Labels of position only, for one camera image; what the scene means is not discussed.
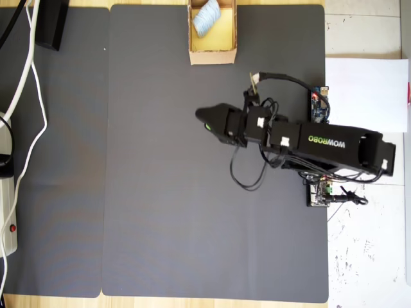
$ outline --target white cable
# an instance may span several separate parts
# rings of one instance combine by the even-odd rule
[[[31,28],[31,29],[33,29],[33,28],[35,28],[35,25],[36,25],[36,22],[37,22],[37,14],[35,15],[35,14],[33,13],[33,19],[30,20],[30,13],[29,13],[29,11],[28,11],[28,8],[29,8],[29,5],[31,4],[31,2],[32,2],[32,0],[29,0],[28,3],[27,3],[27,5],[26,5],[26,13],[27,13],[27,18],[28,18],[28,23],[29,23],[30,27],[31,27],[31,25],[33,25],[33,27]],[[36,3],[35,3],[35,7],[36,7],[36,4],[37,4],[37,9],[38,9],[38,7],[39,7],[39,2],[40,2],[40,0],[37,0]],[[36,142],[40,139],[40,137],[42,136],[42,134],[46,131],[46,128],[47,128],[47,125],[48,125],[47,117],[46,117],[46,110],[45,110],[45,108],[44,108],[43,99],[42,99],[41,90],[40,90],[39,76],[37,75],[37,70],[36,70],[36,67],[35,67],[35,65],[34,65],[33,59],[31,60],[31,68],[33,69],[34,78],[35,78],[35,80],[36,80],[37,94],[39,95],[40,107],[41,107],[41,112],[42,112],[43,120],[44,120],[44,127],[43,127],[43,129],[41,129],[41,131],[37,134],[36,138],[34,138],[33,142],[31,143],[31,146],[30,146],[30,148],[29,148],[29,150],[28,150],[27,158],[26,158],[26,163],[24,164],[24,168],[23,168],[23,170],[21,171],[21,174],[19,175],[19,177],[18,177],[18,179],[17,179],[17,183],[16,183],[16,185],[15,185],[14,202],[13,202],[12,209],[10,210],[10,213],[8,214],[6,220],[4,221],[4,225],[3,225],[3,227],[1,228],[1,231],[0,231],[0,249],[1,249],[1,252],[2,252],[2,254],[3,254],[3,262],[4,262],[4,273],[3,273],[3,280],[1,281],[0,296],[3,294],[4,284],[6,283],[7,270],[8,270],[6,250],[5,250],[5,248],[4,248],[4,243],[3,243],[4,230],[5,230],[5,227],[6,227],[6,225],[8,224],[8,221],[10,220],[10,218],[11,218],[11,216],[12,216],[14,210],[15,210],[16,205],[17,205],[17,198],[18,198],[18,196],[19,196],[20,182],[21,182],[21,179],[22,179],[22,178],[24,177],[24,175],[26,174],[27,167],[28,167],[28,163],[29,163],[29,161],[30,161],[30,157],[31,157],[31,153],[32,153],[32,151],[33,151],[34,145],[35,145]]]
[[[30,30],[30,44],[29,44],[29,48],[28,48],[27,59],[26,59],[25,65],[24,65],[23,73],[21,74],[21,77],[20,77],[19,85],[17,86],[17,90],[15,91],[12,102],[10,103],[10,106],[8,107],[7,112],[3,117],[3,119],[6,120],[6,121],[10,120],[10,118],[11,118],[13,112],[14,112],[14,109],[17,106],[17,103],[19,102],[21,92],[23,91],[24,85],[26,84],[28,72],[30,71],[30,65],[33,61],[37,16],[39,14],[39,4],[40,4],[40,0],[37,0],[34,4],[34,8],[33,8],[33,21],[34,22],[33,22],[33,27]],[[3,124],[3,122],[1,122],[0,123],[0,128],[2,128],[3,126],[4,126],[4,124]]]

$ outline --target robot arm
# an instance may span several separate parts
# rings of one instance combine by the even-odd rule
[[[280,76],[276,79],[283,80],[291,78],[270,73],[259,73],[259,80],[254,76],[254,82],[261,81],[261,76],[264,79],[270,76]],[[303,83],[292,79],[292,82]],[[384,142],[381,133],[327,123],[289,123],[286,117],[273,112],[272,106],[260,103],[254,83],[244,92],[244,99],[243,110],[221,103],[199,108],[196,117],[222,143],[243,148],[248,142],[259,144],[263,158],[271,167],[281,166],[283,169],[360,183],[375,182],[381,175],[392,176],[396,146]],[[281,163],[269,161],[264,152],[276,154],[277,162],[280,159]],[[363,181],[346,178],[335,174],[339,169],[352,169],[376,177]]]

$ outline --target circuit board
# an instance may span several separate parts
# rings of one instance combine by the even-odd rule
[[[328,87],[315,87],[318,93],[328,99]],[[311,121],[314,123],[323,122],[327,116],[328,109],[325,102],[323,102],[314,92],[311,92]]]
[[[332,182],[324,179],[316,185],[310,185],[309,191],[310,207],[329,207],[329,202],[326,202],[323,196],[333,193]]]
[[[325,96],[328,99],[328,87],[315,87],[317,92]],[[328,109],[325,102],[323,102],[314,92],[311,92],[311,122],[322,123],[327,116]],[[321,182],[315,185],[309,185],[308,194],[310,207],[329,207],[329,203],[326,202],[323,196],[331,194],[333,192],[332,182],[327,181],[326,177]]]

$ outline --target wire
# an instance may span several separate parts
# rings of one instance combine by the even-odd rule
[[[24,8],[25,2],[26,2],[26,0],[20,0],[19,4],[17,5],[17,8],[14,11],[14,14],[13,14],[12,18],[10,19],[10,22],[8,23],[5,31],[3,32],[3,35],[1,35],[1,37],[0,37],[0,49],[2,48],[4,43],[6,42],[9,34],[12,32],[13,27],[15,25],[15,22],[19,18],[20,13],[21,13],[22,9]]]
[[[30,71],[30,65],[33,61],[37,16],[39,14],[39,4],[40,4],[40,0],[36,0],[36,2],[34,4],[34,7],[33,7],[33,17],[32,17],[33,26],[31,27],[31,30],[30,30],[30,44],[29,44],[27,59],[26,59],[25,65],[24,65],[23,72],[22,72],[21,77],[20,77],[19,85],[17,86],[17,89],[15,91],[12,102],[10,103],[10,106],[8,107],[7,112],[3,117],[4,120],[6,120],[6,122],[8,120],[10,120],[10,118],[11,118],[11,116],[12,116],[14,110],[15,110],[15,107],[17,106],[17,103],[19,102],[21,92],[23,91],[24,85],[26,84],[28,73]],[[0,123],[0,128],[2,128],[3,125],[4,125],[3,122]]]
[[[325,121],[328,120],[329,114],[330,114],[330,112],[331,112],[331,107],[330,107],[330,105],[329,105],[329,103],[328,103],[328,99],[325,98],[321,93],[319,93],[319,92],[318,92],[317,90],[315,90],[313,87],[310,87],[307,83],[301,81],[300,79],[291,77],[291,76],[286,75],[286,74],[262,73],[262,72],[255,74],[255,75],[252,77],[252,79],[254,80],[255,84],[257,84],[257,83],[260,82],[260,81],[267,80],[267,79],[287,80],[287,81],[290,81],[290,82],[294,82],[294,83],[300,85],[301,87],[304,87],[305,89],[307,89],[307,90],[309,90],[309,91],[311,91],[311,92],[313,92],[313,93],[316,93],[316,95],[317,95],[321,100],[323,100],[323,102],[325,102],[325,104],[327,105],[327,110],[328,110],[328,112],[327,112],[327,116],[325,117],[324,120],[325,120]]]
[[[231,161],[230,161],[230,175],[231,178],[234,180],[234,182],[236,182],[236,184],[238,186],[240,186],[242,189],[246,190],[246,191],[256,191],[257,189],[259,189],[261,187],[261,184],[264,182],[264,177],[265,177],[265,171],[267,169],[267,163],[264,162],[264,166],[258,176],[258,179],[251,185],[245,185],[243,183],[241,183],[239,180],[237,180],[237,178],[234,176],[234,172],[232,171],[232,165],[234,163],[234,159],[236,158],[238,149],[240,147],[237,146],[236,149],[234,150],[234,153],[232,154],[231,157]]]
[[[29,25],[31,27],[31,25],[33,25],[33,27],[31,27],[31,29],[35,28],[36,22],[37,22],[37,14],[35,14],[33,11],[33,18],[32,20],[30,20],[30,13],[28,10],[29,5],[31,4],[32,0],[28,1],[28,4],[26,6],[26,13],[27,13],[27,18],[29,20]],[[37,5],[37,11],[39,9],[38,3],[40,2],[40,0],[36,0],[35,3],[35,10],[36,10],[36,5]],[[7,218],[4,221],[4,225],[0,230],[0,249],[1,249],[1,253],[3,254],[3,262],[4,262],[4,273],[3,273],[3,279],[1,281],[1,286],[0,286],[0,295],[3,294],[3,290],[4,290],[4,284],[6,283],[6,278],[7,278],[7,271],[8,271],[8,263],[7,263],[7,256],[6,256],[6,251],[4,248],[4,243],[3,243],[3,236],[4,236],[4,231],[6,228],[6,225],[8,224],[14,210],[15,207],[17,205],[17,199],[19,196],[19,188],[20,188],[20,183],[21,180],[23,179],[24,175],[26,174],[27,171],[27,167],[28,167],[28,163],[30,161],[30,157],[31,157],[31,153],[33,151],[34,145],[36,145],[37,141],[40,139],[40,137],[43,135],[43,133],[46,131],[47,126],[48,126],[48,122],[47,122],[47,116],[46,116],[46,109],[44,108],[44,104],[43,104],[43,99],[42,99],[42,95],[41,95],[41,89],[40,89],[40,82],[39,82],[39,76],[37,75],[37,70],[36,67],[34,65],[33,60],[31,61],[31,68],[33,70],[33,74],[34,74],[34,78],[36,81],[36,86],[37,86],[37,94],[39,96],[39,102],[40,102],[40,107],[41,107],[41,112],[42,112],[42,116],[43,116],[43,120],[44,120],[44,126],[43,129],[41,129],[41,131],[37,134],[37,136],[34,138],[33,142],[30,145],[30,148],[28,150],[27,153],[27,158],[26,158],[26,162],[24,163],[24,167],[23,170],[21,171],[21,174],[19,175],[16,185],[15,185],[15,196],[14,196],[14,202],[13,202],[13,206],[10,209],[10,213],[8,214]]]
[[[338,175],[336,173],[330,172],[328,170],[325,170],[324,168],[321,168],[320,166],[317,166],[313,164],[312,162],[309,162],[308,160],[304,160],[303,158],[292,156],[292,155],[287,155],[286,160],[290,162],[295,162],[296,164],[302,165],[314,172],[317,173],[317,175],[327,175],[331,178],[331,180],[343,180],[347,182],[354,182],[354,183],[359,183],[359,184],[370,184],[378,181],[382,174],[383,174],[383,169],[380,169],[378,174],[369,180],[357,180],[356,178],[349,178],[346,176]]]
[[[10,137],[12,138],[12,151],[11,151],[10,155],[8,156],[8,158],[6,159],[6,161],[0,163],[0,167],[5,167],[12,161],[13,156],[14,156],[14,135],[13,135],[13,132],[12,132],[12,128],[10,127],[10,125],[2,117],[0,117],[0,121],[3,122],[4,125],[7,127],[8,132],[10,133]]]

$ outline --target black device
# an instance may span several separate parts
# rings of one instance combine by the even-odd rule
[[[36,44],[54,51],[60,49],[69,0],[41,0],[37,17]]]
[[[260,102],[256,84],[267,79],[295,82],[315,93],[326,105],[327,112],[322,113],[322,121],[290,123],[287,117],[278,114],[279,104],[273,99]],[[252,86],[243,95],[243,109],[220,103],[196,111],[197,119],[205,124],[207,130],[220,142],[236,146],[236,151],[238,148],[246,148],[248,142],[255,142],[259,145],[266,165],[297,171],[307,184],[333,180],[372,183],[382,175],[392,176],[396,146],[384,142],[379,132],[328,124],[329,103],[316,88],[284,74],[258,73],[252,77]],[[273,153],[275,157],[269,159],[269,153]],[[340,169],[351,169],[357,174],[336,174]],[[359,180],[358,175],[363,173],[375,177]],[[253,189],[248,190],[257,187],[254,184],[245,185],[247,188],[251,186]],[[345,201],[353,201],[353,195],[349,193],[350,198],[345,195]],[[341,198],[330,196],[327,201],[337,202]]]

